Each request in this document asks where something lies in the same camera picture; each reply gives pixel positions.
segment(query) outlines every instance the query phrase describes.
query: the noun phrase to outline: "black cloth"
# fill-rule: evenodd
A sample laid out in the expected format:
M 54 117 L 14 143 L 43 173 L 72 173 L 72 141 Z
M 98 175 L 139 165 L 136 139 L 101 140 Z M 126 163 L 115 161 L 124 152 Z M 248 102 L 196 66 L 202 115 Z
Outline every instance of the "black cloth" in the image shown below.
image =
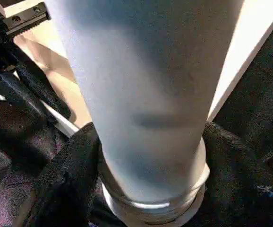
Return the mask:
M 0 101 L 0 227 L 19 214 L 33 181 L 66 140 L 53 125 Z
M 273 31 L 214 122 L 239 136 L 273 171 Z
M 211 173 L 198 213 L 184 226 L 273 226 L 273 175 L 268 167 L 239 137 L 214 123 L 206 124 L 203 137 Z M 38 223 L 29 225 L 69 226 L 75 220 L 77 226 L 88 226 L 90 220 L 100 227 L 125 226 L 102 196 L 94 194 L 97 143 L 90 123 L 45 167 L 31 191 L 33 203 L 27 203 L 33 207 L 27 219 Z

